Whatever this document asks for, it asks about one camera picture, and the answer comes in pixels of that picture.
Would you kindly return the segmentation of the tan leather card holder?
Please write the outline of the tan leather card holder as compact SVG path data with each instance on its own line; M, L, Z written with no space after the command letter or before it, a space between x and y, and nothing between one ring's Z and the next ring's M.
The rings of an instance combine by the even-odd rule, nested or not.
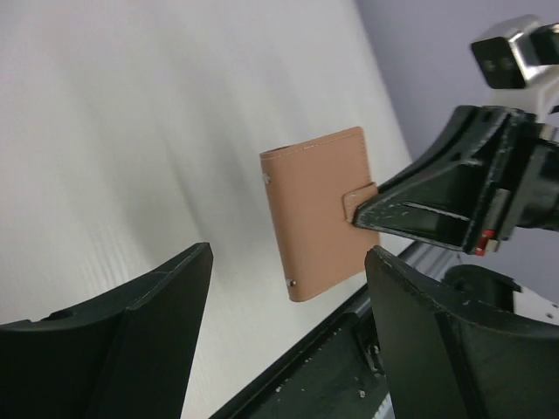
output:
M260 165L289 298L313 299L363 272L379 243L377 232L353 225L377 193L363 129L268 150Z

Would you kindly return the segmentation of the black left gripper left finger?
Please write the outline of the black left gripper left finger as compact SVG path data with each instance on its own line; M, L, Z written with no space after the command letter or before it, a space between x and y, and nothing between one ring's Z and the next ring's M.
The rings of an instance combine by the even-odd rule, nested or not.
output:
M194 244L93 299L2 325L2 417L179 417L212 265Z

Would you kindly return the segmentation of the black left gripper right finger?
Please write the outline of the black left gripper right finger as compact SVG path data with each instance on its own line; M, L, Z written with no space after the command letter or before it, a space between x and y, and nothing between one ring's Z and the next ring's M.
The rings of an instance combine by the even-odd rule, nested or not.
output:
M454 291L380 246L365 258L397 418L556 418L558 327Z

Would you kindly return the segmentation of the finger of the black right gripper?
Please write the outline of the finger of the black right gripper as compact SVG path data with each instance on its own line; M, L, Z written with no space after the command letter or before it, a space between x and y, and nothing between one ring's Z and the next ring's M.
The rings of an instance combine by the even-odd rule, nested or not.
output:
M494 228L487 212L498 183L490 165L438 165L384 184L358 206L353 225L466 254L484 254Z
M506 171L511 155L511 109L503 106L463 105L454 109L433 144L408 168L383 183L380 196L435 196L432 185L451 184L443 196L457 189L484 194Z

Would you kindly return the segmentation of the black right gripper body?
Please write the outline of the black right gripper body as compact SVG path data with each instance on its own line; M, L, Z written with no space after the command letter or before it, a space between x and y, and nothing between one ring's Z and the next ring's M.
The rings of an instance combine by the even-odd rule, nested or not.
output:
M558 231L558 128L547 123L521 125L475 251L497 251L517 227Z

